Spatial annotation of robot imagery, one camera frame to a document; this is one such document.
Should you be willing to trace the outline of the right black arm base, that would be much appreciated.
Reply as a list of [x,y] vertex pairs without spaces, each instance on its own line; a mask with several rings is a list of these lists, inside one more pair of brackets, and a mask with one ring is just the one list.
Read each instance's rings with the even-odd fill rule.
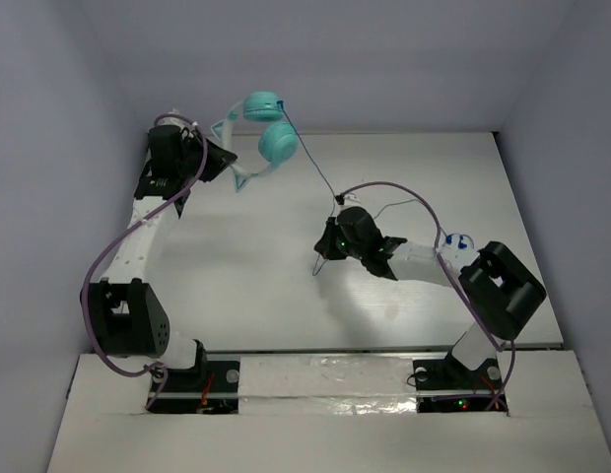
[[509,409],[496,359],[487,359],[475,371],[447,358],[415,360],[406,384],[416,391],[420,414],[506,413]]

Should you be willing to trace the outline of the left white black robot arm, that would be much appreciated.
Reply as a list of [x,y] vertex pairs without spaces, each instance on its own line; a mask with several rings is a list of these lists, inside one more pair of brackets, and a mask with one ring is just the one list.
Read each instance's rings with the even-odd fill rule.
[[171,327],[151,276],[192,187],[213,180],[235,159],[208,141],[196,122],[174,111],[155,119],[128,227],[97,257],[80,294],[93,348],[113,371],[133,377],[114,359],[144,357],[148,370],[174,369],[187,388],[208,380],[198,341]]

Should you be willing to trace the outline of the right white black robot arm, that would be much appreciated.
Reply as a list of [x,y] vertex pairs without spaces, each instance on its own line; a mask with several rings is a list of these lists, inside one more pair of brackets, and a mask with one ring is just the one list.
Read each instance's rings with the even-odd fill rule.
[[385,236],[368,211],[358,206],[328,218],[314,250],[330,261],[354,258],[378,278],[453,288],[474,319],[444,365],[446,378],[458,387],[476,380],[485,361],[518,337],[547,298],[542,283],[499,241],[472,254]]

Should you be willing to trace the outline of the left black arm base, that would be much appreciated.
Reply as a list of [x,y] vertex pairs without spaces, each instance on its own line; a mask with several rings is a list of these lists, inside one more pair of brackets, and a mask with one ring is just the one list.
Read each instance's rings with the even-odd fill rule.
[[237,414],[239,370],[240,359],[209,359],[198,370],[168,370],[166,382],[152,380],[148,411],[173,415]]

